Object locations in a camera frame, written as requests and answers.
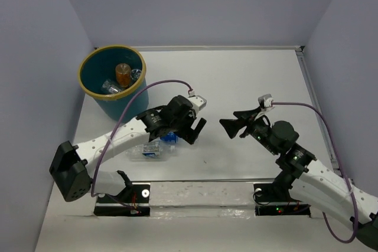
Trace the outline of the clear bottle blue label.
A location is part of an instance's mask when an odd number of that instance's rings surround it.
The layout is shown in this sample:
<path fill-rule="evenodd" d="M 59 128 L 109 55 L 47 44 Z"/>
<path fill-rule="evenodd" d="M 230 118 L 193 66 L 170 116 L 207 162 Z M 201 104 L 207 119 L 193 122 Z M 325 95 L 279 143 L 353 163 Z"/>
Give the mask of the clear bottle blue label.
<path fill-rule="evenodd" d="M 160 140 L 169 145 L 175 145 L 178 142 L 178 136 L 174 132 L 169 132 L 165 136 L 161 137 Z"/>

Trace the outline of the clear bottle white cap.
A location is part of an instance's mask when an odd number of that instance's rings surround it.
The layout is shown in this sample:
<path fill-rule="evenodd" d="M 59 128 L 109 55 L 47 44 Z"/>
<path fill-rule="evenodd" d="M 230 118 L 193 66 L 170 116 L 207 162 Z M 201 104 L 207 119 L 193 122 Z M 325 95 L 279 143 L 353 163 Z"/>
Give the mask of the clear bottle white cap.
<path fill-rule="evenodd" d="M 128 149 L 125 155 L 131 161 L 165 161 L 176 153 L 174 144 L 161 140 L 144 143 Z"/>

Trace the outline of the clear wide-mouth plastic jar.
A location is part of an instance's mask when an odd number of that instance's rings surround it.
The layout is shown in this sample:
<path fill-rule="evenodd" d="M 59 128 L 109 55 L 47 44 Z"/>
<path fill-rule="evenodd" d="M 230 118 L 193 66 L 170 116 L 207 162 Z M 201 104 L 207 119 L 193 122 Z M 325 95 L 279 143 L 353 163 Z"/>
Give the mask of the clear wide-mouth plastic jar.
<path fill-rule="evenodd" d="M 138 69 L 138 68 L 132 69 L 131 74 L 130 74 L 132 81 L 136 82 L 140 78 L 141 74 L 142 74 L 141 69 Z"/>

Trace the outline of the orange juice bottle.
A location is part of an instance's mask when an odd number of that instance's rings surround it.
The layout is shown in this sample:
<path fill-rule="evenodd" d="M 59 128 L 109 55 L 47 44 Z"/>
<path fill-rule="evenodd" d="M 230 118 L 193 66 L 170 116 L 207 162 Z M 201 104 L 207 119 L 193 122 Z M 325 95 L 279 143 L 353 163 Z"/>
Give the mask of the orange juice bottle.
<path fill-rule="evenodd" d="M 120 63 L 115 68 L 116 81 L 123 88 L 128 88 L 131 83 L 131 67 L 126 63 Z"/>

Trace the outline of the small Pepsi labelled bottle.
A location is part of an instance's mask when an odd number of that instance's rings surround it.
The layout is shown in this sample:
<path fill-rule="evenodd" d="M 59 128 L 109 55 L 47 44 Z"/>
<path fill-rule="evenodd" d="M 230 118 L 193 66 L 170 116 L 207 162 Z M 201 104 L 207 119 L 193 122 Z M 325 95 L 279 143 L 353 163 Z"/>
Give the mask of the small Pepsi labelled bottle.
<path fill-rule="evenodd" d="M 118 94 L 124 91 L 124 88 L 119 86 L 114 81 L 107 79 L 103 82 L 101 90 L 104 92 L 104 94 Z"/>

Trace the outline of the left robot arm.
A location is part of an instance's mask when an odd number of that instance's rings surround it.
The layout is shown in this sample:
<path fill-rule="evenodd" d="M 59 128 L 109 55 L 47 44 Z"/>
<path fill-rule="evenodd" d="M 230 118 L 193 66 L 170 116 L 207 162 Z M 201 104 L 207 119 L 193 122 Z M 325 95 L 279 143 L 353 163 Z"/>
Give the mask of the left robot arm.
<path fill-rule="evenodd" d="M 129 122 L 87 142 L 72 145 L 61 143 L 53 157 L 49 173 L 66 202 L 85 194 L 110 195 L 119 202 L 126 201 L 133 191 L 132 181 L 121 170 L 101 171 L 99 166 L 116 155 L 144 143 L 152 142 L 170 132 L 192 145 L 206 124 L 201 118 L 192 125 L 198 113 L 206 107 L 201 96 L 175 96 L 160 107 L 148 109 Z"/>

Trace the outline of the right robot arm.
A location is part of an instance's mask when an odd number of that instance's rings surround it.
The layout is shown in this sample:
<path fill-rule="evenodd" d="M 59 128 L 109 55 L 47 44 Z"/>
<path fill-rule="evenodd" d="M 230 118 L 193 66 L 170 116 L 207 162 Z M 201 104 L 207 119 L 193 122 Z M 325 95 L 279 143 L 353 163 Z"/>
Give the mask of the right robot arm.
<path fill-rule="evenodd" d="M 221 119 L 230 138 L 253 137 L 278 156 L 280 174 L 272 183 L 276 199 L 298 199 L 331 216 L 353 231 L 356 239 L 377 250 L 377 197 L 372 196 L 328 169 L 297 143 L 299 134 L 289 122 L 270 123 L 260 107 L 234 112 L 234 119 Z"/>

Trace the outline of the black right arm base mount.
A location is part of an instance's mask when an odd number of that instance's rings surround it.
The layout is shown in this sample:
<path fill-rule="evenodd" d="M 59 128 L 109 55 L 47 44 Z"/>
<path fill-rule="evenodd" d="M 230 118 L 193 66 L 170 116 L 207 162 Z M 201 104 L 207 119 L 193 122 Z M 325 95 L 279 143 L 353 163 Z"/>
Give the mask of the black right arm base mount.
<path fill-rule="evenodd" d="M 310 205 L 291 197 L 289 191 L 296 179 L 279 174 L 272 182 L 253 184 L 253 201 L 257 216 L 311 216 Z"/>

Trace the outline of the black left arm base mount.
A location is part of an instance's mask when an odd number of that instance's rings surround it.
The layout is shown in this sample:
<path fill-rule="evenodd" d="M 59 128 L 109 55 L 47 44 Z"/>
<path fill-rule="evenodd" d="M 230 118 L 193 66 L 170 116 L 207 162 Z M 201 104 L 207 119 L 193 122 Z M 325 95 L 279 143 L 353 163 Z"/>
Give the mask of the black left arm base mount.
<path fill-rule="evenodd" d="M 135 182 L 129 191 L 119 196 L 97 197 L 93 213 L 98 217 L 149 217 L 150 194 L 150 183 Z"/>

